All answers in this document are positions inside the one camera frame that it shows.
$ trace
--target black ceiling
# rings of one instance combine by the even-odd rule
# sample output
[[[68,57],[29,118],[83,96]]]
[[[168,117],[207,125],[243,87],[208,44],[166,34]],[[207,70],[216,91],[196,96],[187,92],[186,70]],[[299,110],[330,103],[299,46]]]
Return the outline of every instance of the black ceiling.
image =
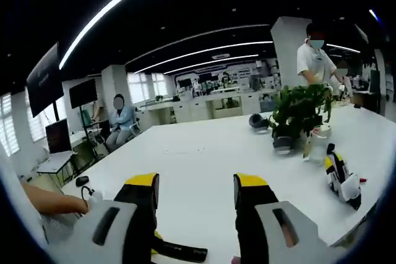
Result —
[[[31,69],[55,42],[59,42],[63,55],[84,25],[109,1],[6,0],[3,7],[5,47],[1,59],[7,71],[3,72],[0,93],[24,85]],[[394,12],[391,11],[392,3],[386,1],[124,0],[83,38],[62,69],[62,75],[64,79],[84,77],[109,64],[125,64],[143,55],[127,64],[129,71],[137,71],[202,49],[272,40],[270,28],[280,15],[325,19],[329,26],[328,43],[368,53],[383,45],[385,32],[392,33]],[[382,26],[368,13],[370,8],[382,17]],[[369,46],[359,37],[354,23],[369,36]],[[248,26],[200,35],[222,28],[262,24],[269,26]],[[200,36],[175,43],[194,35]],[[275,51],[271,44],[228,48],[190,56],[151,70],[169,71],[210,61],[214,54],[223,53],[274,57]]]

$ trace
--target ceiling light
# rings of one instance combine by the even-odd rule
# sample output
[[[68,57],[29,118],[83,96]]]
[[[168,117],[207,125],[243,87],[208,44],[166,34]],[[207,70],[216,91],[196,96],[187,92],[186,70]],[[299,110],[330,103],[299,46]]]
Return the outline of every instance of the ceiling light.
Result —
[[[351,52],[355,52],[355,53],[360,53],[360,51],[357,51],[355,49],[351,49],[351,48],[346,48],[344,46],[336,46],[336,45],[332,45],[330,43],[327,44],[328,46],[333,46],[334,48],[338,48],[338,49],[345,49],[347,51],[351,51]]]
[[[188,57],[188,56],[192,56],[192,55],[196,55],[196,54],[200,54],[200,53],[204,53],[204,52],[214,51],[214,50],[216,50],[216,49],[231,48],[231,47],[234,47],[234,46],[262,45],[262,44],[264,44],[264,43],[273,43],[273,41],[253,41],[253,42],[251,42],[251,43],[236,43],[236,44],[234,44],[234,45],[218,46],[218,47],[216,47],[216,48],[203,49],[202,51],[198,51],[198,52],[193,52],[193,53],[185,54],[185,55],[182,55],[182,56],[179,56],[179,57],[175,57],[175,58],[172,58],[172,59],[169,59],[169,60],[165,60],[165,61],[163,61],[163,62],[159,62],[159,63],[154,64],[154,65],[148,66],[148,67],[146,67],[146,68],[143,68],[143,69],[141,69],[141,70],[138,70],[137,72],[135,72],[135,74],[138,74],[139,72],[145,71],[145,70],[147,70],[147,69],[153,68],[153,67],[155,67],[155,66],[158,66],[158,65],[161,65],[161,64],[170,62],[170,61],[174,61],[174,60],[177,60],[177,59],[180,59],[180,58],[184,58],[184,57]]]
[[[376,13],[372,9],[370,9],[369,12],[377,20],[377,22],[379,22],[379,18],[377,17]]]
[[[64,64],[66,63],[67,59],[69,59],[73,50],[77,47],[80,43],[82,38],[88,33],[89,30],[105,15],[107,14],[112,8],[114,8],[117,4],[119,4],[123,0],[111,0],[107,5],[104,6],[92,19],[88,22],[88,24],[81,30],[81,32],[77,35],[75,40],[72,42],[70,47],[67,49],[65,55],[63,56],[61,63],[59,63],[59,69],[62,69]]]
[[[218,62],[222,62],[222,61],[235,60],[235,59],[242,59],[242,58],[250,58],[250,57],[258,57],[258,54],[256,54],[256,55],[246,55],[246,56],[231,57],[231,58],[226,58],[226,59],[221,59],[221,60],[215,60],[215,61],[209,61],[209,62],[204,62],[204,63],[198,63],[198,64],[194,64],[194,65],[182,67],[182,68],[179,68],[179,69],[171,70],[171,71],[168,71],[168,72],[164,72],[164,74],[170,74],[170,73],[172,73],[172,72],[176,72],[176,71],[179,71],[179,70],[188,69],[188,68],[192,68],[192,67],[196,67],[196,66],[201,66],[201,65],[206,65],[206,64],[211,64],[211,63],[218,63]]]

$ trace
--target office room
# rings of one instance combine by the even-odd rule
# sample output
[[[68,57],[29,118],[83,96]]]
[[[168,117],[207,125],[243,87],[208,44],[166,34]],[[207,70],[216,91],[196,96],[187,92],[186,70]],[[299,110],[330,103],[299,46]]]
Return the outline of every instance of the office room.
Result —
[[[383,1],[5,8],[6,250],[256,264],[350,263],[389,246],[396,15]]]

